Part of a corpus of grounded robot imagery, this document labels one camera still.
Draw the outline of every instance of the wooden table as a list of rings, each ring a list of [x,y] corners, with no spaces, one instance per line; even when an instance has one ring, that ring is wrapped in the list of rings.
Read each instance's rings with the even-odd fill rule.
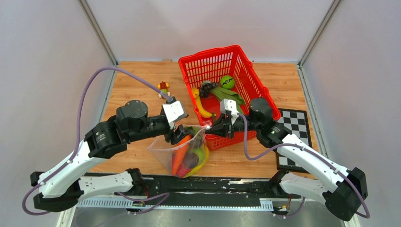
[[[183,81],[177,62],[131,62],[124,61],[120,68],[133,72],[146,81],[159,84],[162,80],[170,83],[171,95],[180,100],[189,117],[179,121],[181,124],[199,124],[193,111],[188,90]],[[253,65],[263,85],[269,88],[270,95],[278,108],[307,110],[304,93],[294,64],[258,64]],[[104,120],[115,115],[116,109],[130,100],[138,99],[149,108],[149,116],[159,115],[164,99],[159,99],[156,92],[145,85],[118,73],[111,91]],[[312,145],[317,148],[312,124],[310,123]],[[139,168],[143,174],[167,175],[165,168],[146,148],[154,138],[134,142],[128,150],[115,155],[110,160],[96,166],[93,172],[119,173],[127,168]],[[248,142],[250,156],[256,156],[266,150],[257,139]],[[276,155],[271,152],[256,161],[245,158],[243,144],[238,143],[220,150],[212,151],[206,165],[196,174],[201,176],[232,177],[272,177],[277,171]]]

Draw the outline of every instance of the toy carrot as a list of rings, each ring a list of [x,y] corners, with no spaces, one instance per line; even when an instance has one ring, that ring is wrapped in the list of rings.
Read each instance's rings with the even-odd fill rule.
[[[184,144],[185,142],[188,142],[190,139],[192,139],[192,136],[188,135],[188,136],[184,137],[184,139],[180,140],[180,142],[175,144],[174,147],[178,147],[178,146]],[[173,159],[173,168],[172,168],[173,176],[177,173],[178,167],[180,167],[180,164],[183,162],[185,154],[187,153],[187,150],[189,148],[189,144],[190,143],[185,144],[183,147],[179,148],[175,152],[174,159]]]

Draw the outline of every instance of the plastic basket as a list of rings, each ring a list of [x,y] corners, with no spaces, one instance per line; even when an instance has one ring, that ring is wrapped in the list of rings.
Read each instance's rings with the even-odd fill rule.
[[[273,109],[273,119],[280,118],[280,112],[269,95],[269,90],[264,87],[252,68],[252,62],[248,60],[245,53],[238,45],[232,45],[224,48],[215,48],[196,53],[194,55],[181,57],[178,60],[183,79],[187,85],[189,95],[192,100],[193,108],[198,116],[200,125],[204,126],[211,123],[211,119],[203,118],[195,104],[191,88],[200,88],[202,82],[209,80],[211,82],[220,82],[224,75],[230,75],[235,79],[233,91],[237,92],[245,101],[242,105],[244,114],[249,113],[249,103],[251,100],[263,97],[267,100]],[[220,105],[215,97],[202,99],[203,108],[209,112],[220,115]],[[248,133],[248,140],[255,138],[256,132]],[[207,135],[206,143],[210,150],[216,150],[244,140],[243,132],[235,132],[234,138],[227,139],[215,135]]]

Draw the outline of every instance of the yellow banana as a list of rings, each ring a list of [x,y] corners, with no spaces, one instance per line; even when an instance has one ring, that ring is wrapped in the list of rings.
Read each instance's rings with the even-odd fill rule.
[[[195,98],[195,103],[196,106],[198,107],[199,113],[202,117],[204,118],[210,118],[212,117],[212,114],[207,112],[205,109],[203,109],[202,103],[201,103],[201,98],[199,97],[199,90],[196,87],[192,88],[192,95]]]

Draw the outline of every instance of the checkerboard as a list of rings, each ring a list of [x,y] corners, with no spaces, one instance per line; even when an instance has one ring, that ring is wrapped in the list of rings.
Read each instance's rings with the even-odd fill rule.
[[[281,118],[278,120],[279,123],[283,123],[285,127],[289,128],[293,134],[298,136],[302,142],[312,147],[311,133],[309,131],[308,117],[304,110],[290,110],[290,109],[279,109]],[[293,160],[276,153],[277,157],[277,169],[286,169],[294,172],[307,173],[302,167],[300,167]]]

